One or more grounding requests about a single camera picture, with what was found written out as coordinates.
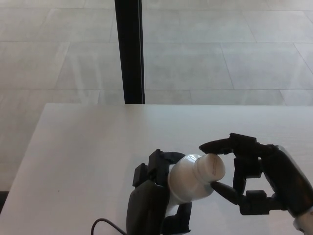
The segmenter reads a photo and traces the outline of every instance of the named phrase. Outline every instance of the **white plastic bottle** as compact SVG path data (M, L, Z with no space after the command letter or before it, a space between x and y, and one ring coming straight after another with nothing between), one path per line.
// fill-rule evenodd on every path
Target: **white plastic bottle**
M224 175L224 163L216 154L185 156L168 175L171 191L169 206L209 196L214 191L210 183L222 179Z

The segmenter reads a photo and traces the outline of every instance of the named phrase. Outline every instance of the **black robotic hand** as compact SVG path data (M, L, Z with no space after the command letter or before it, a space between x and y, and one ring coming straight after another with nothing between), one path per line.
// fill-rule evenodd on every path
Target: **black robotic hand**
M313 188L289 153L278 145L263 145L256 138L230 134L228 139L212 141L199 147L204 153L234 153L233 187L212 183L222 197L239 205L242 215L269 214L270 210L288 210L297 218L313 208ZM246 191L246 179L264 173L274 190L267 197L263 190Z

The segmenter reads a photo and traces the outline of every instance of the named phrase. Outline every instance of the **floor tile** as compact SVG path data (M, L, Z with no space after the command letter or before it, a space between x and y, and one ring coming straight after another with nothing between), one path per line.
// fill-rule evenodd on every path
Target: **floor tile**
M191 91L192 104L284 105L279 90Z
M180 11L184 42L254 42L253 35L238 11Z
M114 0L86 0L85 8L104 8L104 9L114 9Z
M145 44L146 89L232 89L219 44Z
M313 88L313 74L293 44L222 44L235 89Z
M24 0L26 7L82 8L85 0Z
M312 11L312 0L268 0L272 10Z
M99 90L56 90L52 103L97 104Z
M0 89L54 88L68 43L0 43Z
M0 133L0 163L20 164L32 133L26 131L2 131Z
M22 7L24 0L0 0L0 7Z
M73 43L57 89L123 89L117 43Z
M31 41L49 9L0 8L0 41Z
M145 90L146 104L191 104L190 91Z
M0 117L7 115L23 115L29 90L0 90Z
M313 90L281 90L287 105L313 106Z
M204 10L208 0L147 0L148 9Z
M247 11L244 16L257 42L313 42L313 24L300 11Z
M237 0L242 10L270 10L267 0Z
M266 0L207 0L210 10L270 10Z
M24 117L29 90L0 90L0 163L19 164L32 135Z
M99 104L121 105L125 104L122 90L100 91Z
M146 10L143 12L143 41L151 43L181 42L179 12Z
M108 42L113 10L51 9L38 40L50 42Z
M313 11L305 11L304 14L313 22Z
M18 172L19 164L0 164L0 191L9 191Z
M112 29L110 34L110 43L118 43L116 15L113 15Z
M302 58L305 60L311 71L313 71L313 44L296 43L294 45L300 52Z

